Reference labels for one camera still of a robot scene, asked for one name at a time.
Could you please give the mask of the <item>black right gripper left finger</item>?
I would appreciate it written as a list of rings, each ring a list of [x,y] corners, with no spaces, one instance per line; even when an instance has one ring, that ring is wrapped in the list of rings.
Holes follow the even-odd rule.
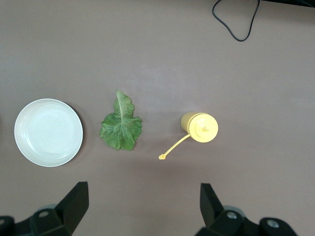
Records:
[[[56,206],[40,209],[21,222],[0,216],[0,236],[72,236],[88,208],[88,183],[79,182]]]

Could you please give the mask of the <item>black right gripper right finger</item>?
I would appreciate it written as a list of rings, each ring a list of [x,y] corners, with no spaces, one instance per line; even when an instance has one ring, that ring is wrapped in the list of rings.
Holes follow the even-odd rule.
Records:
[[[255,224],[236,208],[224,208],[209,183],[200,185],[200,211],[205,227],[195,236],[298,236],[280,219],[265,217]]]

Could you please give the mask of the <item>yellow squeeze sauce bottle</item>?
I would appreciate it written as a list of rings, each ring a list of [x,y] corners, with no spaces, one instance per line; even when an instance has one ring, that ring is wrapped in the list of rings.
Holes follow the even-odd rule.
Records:
[[[207,113],[187,112],[181,117],[181,127],[187,133],[178,140],[165,153],[159,155],[159,160],[165,160],[167,155],[187,138],[192,138],[199,143],[213,140],[219,131],[216,119]]]

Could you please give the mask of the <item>green lettuce leaf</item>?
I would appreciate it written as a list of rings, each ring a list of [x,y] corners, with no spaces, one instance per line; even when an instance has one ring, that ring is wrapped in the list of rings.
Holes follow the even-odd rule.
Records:
[[[101,122],[100,138],[115,150],[131,151],[142,133],[142,119],[135,117],[134,104],[129,96],[116,91],[113,112]]]

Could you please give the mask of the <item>cream white round plate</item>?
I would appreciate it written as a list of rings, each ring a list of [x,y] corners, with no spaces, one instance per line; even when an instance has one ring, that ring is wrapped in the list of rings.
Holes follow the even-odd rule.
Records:
[[[21,154],[43,167],[71,161],[83,142],[83,126],[66,103],[44,98],[31,102],[18,114],[14,138]]]

